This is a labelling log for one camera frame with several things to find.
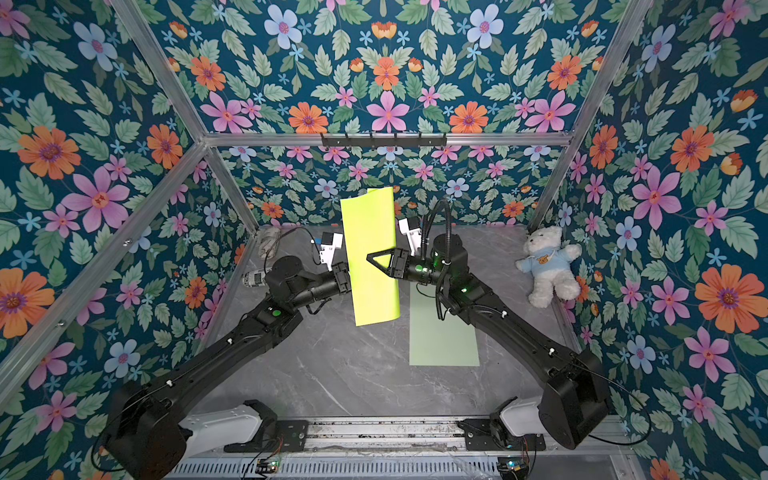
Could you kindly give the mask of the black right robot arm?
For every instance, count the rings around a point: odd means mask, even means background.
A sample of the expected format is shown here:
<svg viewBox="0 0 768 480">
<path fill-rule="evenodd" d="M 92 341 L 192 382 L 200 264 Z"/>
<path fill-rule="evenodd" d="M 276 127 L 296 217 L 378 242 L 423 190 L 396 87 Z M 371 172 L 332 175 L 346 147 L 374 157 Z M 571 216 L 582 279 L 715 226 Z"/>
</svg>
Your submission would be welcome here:
<svg viewBox="0 0 768 480">
<path fill-rule="evenodd" d="M 610 388 L 601 361 L 551 339 L 506 306 L 471 272 L 459 236 L 437 236 L 429 255 L 393 247 L 369 253 L 366 260 L 390 278 L 433 285 L 439 305 L 526 367 L 542 393 L 536 404 L 518 399 L 502 408 L 500 421 L 512 435 L 548 434 L 574 450 L 608 416 Z"/>
</svg>

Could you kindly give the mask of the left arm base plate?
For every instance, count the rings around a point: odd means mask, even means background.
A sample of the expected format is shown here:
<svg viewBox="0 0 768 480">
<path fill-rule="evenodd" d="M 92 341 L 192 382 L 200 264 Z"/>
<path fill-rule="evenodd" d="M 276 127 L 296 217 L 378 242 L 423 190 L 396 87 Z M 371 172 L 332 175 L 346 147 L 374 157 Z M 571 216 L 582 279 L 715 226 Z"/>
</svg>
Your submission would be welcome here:
<svg viewBox="0 0 768 480">
<path fill-rule="evenodd" d="M 268 420 L 260 426 L 251 440 L 227 445 L 228 453 L 282 452 L 296 453 L 305 449 L 308 439 L 307 420 Z"/>
</svg>

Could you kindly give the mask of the bright lime green paper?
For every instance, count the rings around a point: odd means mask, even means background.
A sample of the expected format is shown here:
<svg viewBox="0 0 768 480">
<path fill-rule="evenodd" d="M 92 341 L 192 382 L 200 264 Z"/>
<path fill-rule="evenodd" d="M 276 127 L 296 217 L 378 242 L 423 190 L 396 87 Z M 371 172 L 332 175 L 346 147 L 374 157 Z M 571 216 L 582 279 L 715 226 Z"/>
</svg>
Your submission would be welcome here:
<svg viewBox="0 0 768 480">
<path fill-rule="evenodd" d="M 389 251 L 396 246 L 394 192 L 370 189 L 341 201 L 355 324 L 358 327 L 400 317 L 398 281 L 389 277 Z"/>
</svg>

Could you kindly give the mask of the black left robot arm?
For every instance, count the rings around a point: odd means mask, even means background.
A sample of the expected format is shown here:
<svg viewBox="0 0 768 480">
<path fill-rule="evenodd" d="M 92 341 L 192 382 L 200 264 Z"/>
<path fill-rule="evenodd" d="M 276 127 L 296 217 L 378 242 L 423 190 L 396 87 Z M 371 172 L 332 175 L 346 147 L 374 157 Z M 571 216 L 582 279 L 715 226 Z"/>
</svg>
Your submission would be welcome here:
<svg viewBox="0 0 768 480">
<path fill-rule="evenodd" d="M 161 479 L 188 456 L 250 440 L 264 418 L 250 405 L 195 419 L 189 414 L 224 380 L 284 341 L 301 323 L 302 308 L 351 291 L 347 263 L 312 273 L 296 256 L 280 258 L 266 284 L 264 299 L 221 339 L 147 384 L 126 383 L 113 396 L 98 442 L 130 476 Z"/>
</svg>

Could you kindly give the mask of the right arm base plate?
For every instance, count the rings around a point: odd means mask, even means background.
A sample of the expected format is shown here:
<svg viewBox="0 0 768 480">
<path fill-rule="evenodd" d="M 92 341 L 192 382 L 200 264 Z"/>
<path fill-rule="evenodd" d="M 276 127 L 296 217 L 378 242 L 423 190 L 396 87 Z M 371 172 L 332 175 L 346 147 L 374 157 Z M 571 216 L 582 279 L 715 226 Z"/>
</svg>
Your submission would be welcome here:
<svg viewBox="0 0 768 480">
<path fill-rule="evenodd" d="M 543 435 L 514 436 L 503 424 L 490 418 L 465 418 L 456 426 L 462 431 L 468 451 L 539 452 L 546 449 Z"/>
</svg>

